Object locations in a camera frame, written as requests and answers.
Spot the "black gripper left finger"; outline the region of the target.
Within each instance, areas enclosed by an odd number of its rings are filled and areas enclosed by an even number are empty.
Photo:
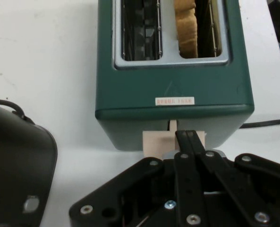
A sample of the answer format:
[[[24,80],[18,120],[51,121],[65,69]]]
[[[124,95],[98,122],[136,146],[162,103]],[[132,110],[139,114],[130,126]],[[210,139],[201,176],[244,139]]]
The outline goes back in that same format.
[[[206,227],[209,225],[194,131],[178,131],[174,158],[146,157],[69,209],[73,227]]]

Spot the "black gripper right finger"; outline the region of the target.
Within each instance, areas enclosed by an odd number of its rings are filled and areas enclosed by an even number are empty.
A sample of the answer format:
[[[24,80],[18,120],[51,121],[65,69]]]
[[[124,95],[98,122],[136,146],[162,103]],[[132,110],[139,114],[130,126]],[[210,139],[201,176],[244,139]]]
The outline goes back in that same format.
[[[245,153],[234,161],[205,150],[197,133],[188,141],[199,166],[219,186],[243,227],[280,227],[280,164]]]

